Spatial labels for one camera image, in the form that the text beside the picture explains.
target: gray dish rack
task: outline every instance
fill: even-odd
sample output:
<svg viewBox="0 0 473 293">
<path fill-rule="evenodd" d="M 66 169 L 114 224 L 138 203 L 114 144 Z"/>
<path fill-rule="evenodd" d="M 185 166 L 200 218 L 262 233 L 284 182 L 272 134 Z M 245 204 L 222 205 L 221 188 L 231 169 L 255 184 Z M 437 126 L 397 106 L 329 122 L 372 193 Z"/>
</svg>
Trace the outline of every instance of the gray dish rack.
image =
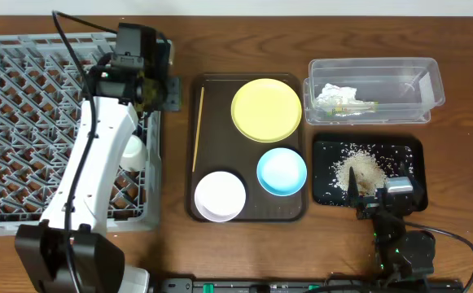
<svg viewBox="0 0 473 293">
<path fill-rule="evenodd" d="M 69 33 L 88 70 L 113 52 L 112 33 Z M 64 174 L 81 116 L 81 76 L 59 35 L 0 36 L 0 235 L 36 225 Z M 119 168 L 108 232 L 151 230 L 160 221 L 160 112 L 139 121 L 148 159 Z"/>
</svg>

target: brown tray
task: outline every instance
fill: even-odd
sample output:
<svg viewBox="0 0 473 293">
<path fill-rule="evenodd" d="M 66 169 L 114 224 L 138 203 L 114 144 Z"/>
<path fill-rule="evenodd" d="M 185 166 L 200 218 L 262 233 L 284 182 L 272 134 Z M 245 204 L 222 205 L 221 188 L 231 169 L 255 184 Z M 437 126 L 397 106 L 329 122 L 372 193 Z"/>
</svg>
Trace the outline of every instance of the brown tray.
<svg viewBox="0 0 473 293">
<path fill-rule="evenodd" d="M 258 160 L 268 150 L 287 147 L 304 157 L 302 125 L 280 142 L 261 143 L 241 134 L 232 121 L 230 105 L 242 85 L 259 78 L 273 78 L 285 82 L 300 97 L 299 81 L 287 73 L 206 73 L 195 79 L 192 86 L 191 117 L 186 169 L 186 210 L 197 221 L 207 221 L 195 206 L 195 188 L 207 174 L 228 171 L 238 176 L 247 192 L 247 201 L 232 221 L 296 221 L 307 208 L 306 185 L 297 193 L 280 197 L 261 187 L 256 177 Z M 200 95 L 204 88 L 200 131 L 193 172 L 196 128 Z"/>
</svg>

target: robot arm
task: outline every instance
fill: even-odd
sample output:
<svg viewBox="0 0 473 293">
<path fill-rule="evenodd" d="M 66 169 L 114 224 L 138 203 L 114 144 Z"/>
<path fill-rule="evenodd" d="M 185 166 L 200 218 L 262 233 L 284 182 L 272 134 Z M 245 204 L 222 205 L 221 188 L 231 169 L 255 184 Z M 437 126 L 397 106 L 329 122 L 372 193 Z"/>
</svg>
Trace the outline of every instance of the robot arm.
<svg viewBox="0 0 473 293">
<path fill-rule="evenodd" d="M 167 42 L 157 45 L 153 28 L 120 24 L 115 53 L 104 55 L 87 73 L 97 128 L 72 201 L 72 249 L 64 213 L 90 132 L 89 101 L 82 104 L 72 155 L 40 224 L 21 225 L 15 236 L 15 249 L 38 292 L 75 292 L 65 261 L 72 251 L 81 292 L 147 293 L 149 273 L 126 266 L 124 253 L 105 238 L 107 209 L 122 153 L 138 125 L 137 112 L 160 110 L 166 97 L 169 52 Z"/>
<path fill-rule="evenodd" d="M 97 107 L 97 132 L 85 162 L 73 200 L 72 227 L 89 225 L 91 232 L 106 234 L 107 208 L 122 152 L 138 124 L 131 103 L 119 104 L 117 98 L 94 97 Z M 64 228 L 66 199 L 90 131 L 90 103 L 82 104 L 81 125 L 72 155 L 54 198 L 42 213 L 51 228 Z"/>
</svg>

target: plastic container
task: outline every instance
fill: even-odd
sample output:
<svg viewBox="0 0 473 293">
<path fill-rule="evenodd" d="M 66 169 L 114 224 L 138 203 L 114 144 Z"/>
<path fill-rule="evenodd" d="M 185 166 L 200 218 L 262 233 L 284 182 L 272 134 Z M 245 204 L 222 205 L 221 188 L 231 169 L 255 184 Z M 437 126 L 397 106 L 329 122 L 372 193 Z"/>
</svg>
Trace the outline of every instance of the plastic container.
<svg viewBox="0 0 473 293">
<path fill-rule="evenodd" d="M 324 106 L 315 98 L 326 84 L 357 89 L 374 106 Z M 315 59 L 304 81 L 304 111 L 311 125 L 427 123 L 445 103 L 437 62 L 431 58 Z"/>
</svg>

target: wooden table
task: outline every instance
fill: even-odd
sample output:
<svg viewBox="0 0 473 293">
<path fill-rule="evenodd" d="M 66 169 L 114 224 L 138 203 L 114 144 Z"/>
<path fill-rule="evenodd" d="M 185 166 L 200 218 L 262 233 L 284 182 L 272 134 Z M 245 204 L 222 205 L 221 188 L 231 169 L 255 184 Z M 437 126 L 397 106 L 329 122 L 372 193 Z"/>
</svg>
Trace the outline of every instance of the wooden table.
<svg viewBox="0 0 473 293">
<path fill-rule="evenodd" d="M 291 72 L 301 81 L 311 59 L 432 57 L 440 65 L 446 104 L 426 125 L 305 127 L 307 161 L 317 131 L 378 130 L 412 133 L 424 145 L 430 204 L 408 219 L 460 234 L 473 242 L 473 18 L 379 17 L 86 17 L 164 31 L 176 45 L 174 74 L 184 79 L 184 110 L 164 118 L 164 190 L 158 231 L 109 234 L 129 264 L 154 277 L 325 278 L 331 272 L 366 274 L 374 247 L 369 221 L 347 208 L 310 200 L 288 225 L 198 223 L 184 208 L 189 88 L 201 72 Z M 67 33 L 90 28 L 63 22 Z M 0 16 L 0 34 L 55 33 L 48 16 Z M 473 255 L 459 241 L 436 236 L 434 278 L 466 282 Z M 0 237 L 0 292 L 30 292 L 14 238 Z"/>
</svg>

